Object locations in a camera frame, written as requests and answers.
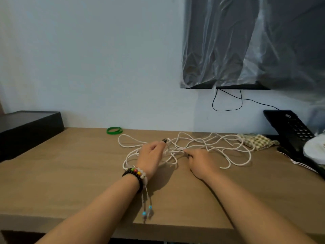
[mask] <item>white wall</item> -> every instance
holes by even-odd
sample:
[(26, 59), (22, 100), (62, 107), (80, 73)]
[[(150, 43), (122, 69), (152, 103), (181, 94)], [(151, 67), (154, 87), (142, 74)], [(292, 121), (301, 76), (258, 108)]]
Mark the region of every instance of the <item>white wall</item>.
[[(180, 89), (183, 15), (184, 0), (0, 0), (5, 112), (59, 110), (67, 127), (272, 133), (267, 106), (215, 112), (212, 90)], [(307, 103), (242, 92), (309, 117)], [(221, 92), (215, 108), (240, 104)]]

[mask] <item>black bead bracelet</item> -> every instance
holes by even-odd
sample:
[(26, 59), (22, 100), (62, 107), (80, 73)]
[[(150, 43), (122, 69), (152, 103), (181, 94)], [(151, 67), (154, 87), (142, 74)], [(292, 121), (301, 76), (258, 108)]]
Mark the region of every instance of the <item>black bead bracelet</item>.
[(142, 181), (142, 179), (140, 178), (140, 176), (137, 174), (137, 172), (134, 172), (134, 171), (131, 170), (131, 168), (128, 168), (128, 169), (124, 172), (124, 174), (122, 175), (122, 177), (125, 176), (125, 175), (127, 175), (127, 174), (132, 174), (132, 175), (134, 175), (134, 176), (138, 179), (139, 184), (140, 184), (140, 188), (139, 188), (139, 190), (137, 191), (137, 193), (142, 192), (142, 189), (143, 189), (143, 181)]

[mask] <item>black box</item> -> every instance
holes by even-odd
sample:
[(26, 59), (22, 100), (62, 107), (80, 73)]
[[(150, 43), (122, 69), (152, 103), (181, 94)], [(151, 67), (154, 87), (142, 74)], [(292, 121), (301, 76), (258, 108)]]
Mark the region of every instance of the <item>black box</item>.
[(19, 156), (63, 130), (57, 111), (17, 111), (0, 116), (0, 162)]

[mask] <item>forearm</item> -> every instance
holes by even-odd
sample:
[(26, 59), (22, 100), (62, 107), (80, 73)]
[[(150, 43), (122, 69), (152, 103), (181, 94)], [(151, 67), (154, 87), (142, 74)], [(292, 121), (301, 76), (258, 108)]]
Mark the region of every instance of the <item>forearm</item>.
[(139, 189), (138, 179), (125, 175), (90, 205), (46, 234), (39, 244), (107, 243)]
[(222, 173), (205, 179), (249, 244), (315, 244), (301, 230)]

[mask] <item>hand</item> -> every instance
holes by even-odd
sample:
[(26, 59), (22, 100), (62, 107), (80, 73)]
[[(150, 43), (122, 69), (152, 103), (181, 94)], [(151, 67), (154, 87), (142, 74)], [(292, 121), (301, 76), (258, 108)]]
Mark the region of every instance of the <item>hand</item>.
[(186, 149), (184, 152), (189, 154), (189, 168), (197, 178), (206, 181), (211, 174), (218, 172), (219, 168), (207, 150)]
[(166, 143), (163, 141), (155, 141), (142, 146), (136, 167), (146, 173), (148, 180), (156, 173), (165, 146)]

